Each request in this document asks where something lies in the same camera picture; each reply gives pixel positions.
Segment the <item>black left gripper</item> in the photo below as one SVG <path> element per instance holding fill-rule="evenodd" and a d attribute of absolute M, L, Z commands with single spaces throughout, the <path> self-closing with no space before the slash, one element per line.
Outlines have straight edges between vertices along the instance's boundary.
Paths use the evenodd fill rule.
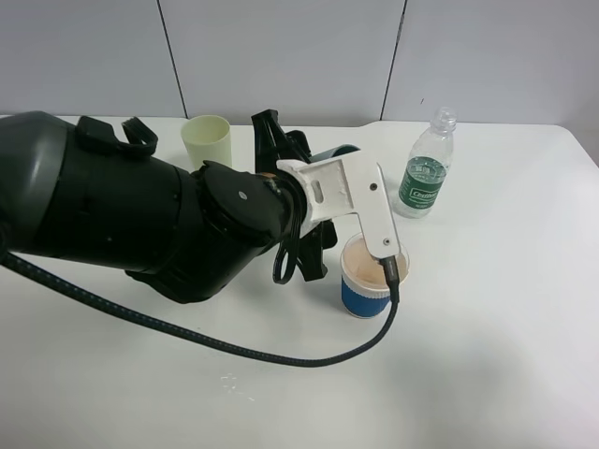
<path fill-rule="evenodd" d="M 255 137 L 255 172 L 270 173 L 283 177 L 284 172 L 277 167 L 279 160 L 295 160 L 313 164 L 335 155 L 337 149 L 312 154 L 308 139 L 300 130 L 285 132 L 279 124 L 279 114 L 275 109 L 266 109 L 252 116 Z M 328 268 L 323 262 L 325 249 L 337 243 L 335 226 L 331 220 L 308 227 L 301 231 L 297 265 L 306 282 L 323 279 Z"/>

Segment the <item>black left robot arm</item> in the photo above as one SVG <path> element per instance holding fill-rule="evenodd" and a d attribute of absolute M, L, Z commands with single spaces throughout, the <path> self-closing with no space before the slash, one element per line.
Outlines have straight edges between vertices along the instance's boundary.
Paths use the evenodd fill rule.
<path fill-rule="evenodd" d="M 277 168 L 309 162 L 300 131 L 285 132 L 273 109 L 256 114 L 255 169 L 207 162 L 188 172 L 155 157 L 157 138 L 141 120 L 68 123 L 43 111 L 1 121 L 1 220 L 19 253 L 124 270 L 176 302 L 217 295 L 255 257 L 277 249 L 277 282 L 299 270 L 327 272 L 337 243 L 332 221 L 301 230 L 308 201 Z"/>

